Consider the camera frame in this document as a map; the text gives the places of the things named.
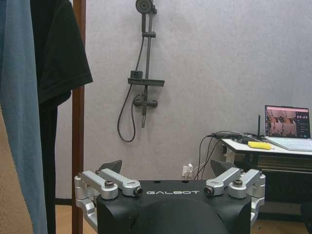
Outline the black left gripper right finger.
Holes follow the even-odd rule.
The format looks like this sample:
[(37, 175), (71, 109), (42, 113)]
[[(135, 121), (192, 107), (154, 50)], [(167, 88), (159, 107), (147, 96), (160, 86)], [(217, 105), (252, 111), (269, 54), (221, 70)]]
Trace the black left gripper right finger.
[(255, 169), (245, 172), (230, 162), (211, 160), (210, 164), (216, 177), (206, 180), (204, 193), (210, 197), (219, 196), (228, 189), (232, 198), (251, 196), (251, 223), (255, 223), (259, 208), (265, 204), (266, 176)]

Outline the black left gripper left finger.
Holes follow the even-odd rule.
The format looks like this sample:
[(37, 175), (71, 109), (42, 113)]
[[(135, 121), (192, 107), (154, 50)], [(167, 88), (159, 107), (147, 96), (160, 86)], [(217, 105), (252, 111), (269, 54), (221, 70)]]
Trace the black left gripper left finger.
[(84, 220), (95, 232), (98, 231), (98, 196), (104, 200), (114, 200), (119, 192), (135, 198), (142, 195), (140, 182), (121, 175), (121, 167), (121, 160), (104, 163), (95, 172), (79, 172), (74, 178), (76, 206), (82, 210)]

